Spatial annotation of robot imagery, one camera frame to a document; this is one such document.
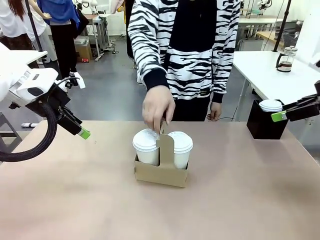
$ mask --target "black and white striped sleeve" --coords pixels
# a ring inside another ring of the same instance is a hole
[[[159,0],[135,0],[128,27],[138,74],[147,89],[158,85],[168,87],[166,70],[161,66],[157,41]]]
[[[213,102],[221,103],[223,95],[227,93],[227,82],[233,66],[238,24],[240,17],[240,0],[233,0],[233,11],[230,19],[227,39],[215,73],[213,74]]]

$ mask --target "cardboard cup holder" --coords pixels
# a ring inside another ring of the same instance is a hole
[[[172,137],[160,134],[159,140],[156,141],[157,147],[160,148],[160,165],[140,162],[138,156],[134,159],[135,179],[157,184],[171,185],[185,188],[187,185],[188,166],[186,169],[178,169],[175,166],[175,142]]]
[[[246,124],[254,139],[270,139],[279,140],[287,126],[288,120],[273,122],[271,114],[274,112],[266,112],[259,106],[260,101],[254,100],[251,112]]]

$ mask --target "long brown hair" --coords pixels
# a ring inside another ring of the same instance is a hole
[[[22,4],[23,0],[8,0],[11,11],[14,15],[19,16],[21,20],[24,20],[25,8]]]

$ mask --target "blue jacket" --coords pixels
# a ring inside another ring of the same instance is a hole
[[[72,0],[37,0],[37,4],[43,13],[51,15],[52,19],[44,20],[48,25],[50,21],[63,24],[74,20],[76,28],[79,27],[79,15]]]

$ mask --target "clothing label patch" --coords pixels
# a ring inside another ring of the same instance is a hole
[[[204,88],[200,90],[200,96],[207,96],[210,94],[210,87]]]

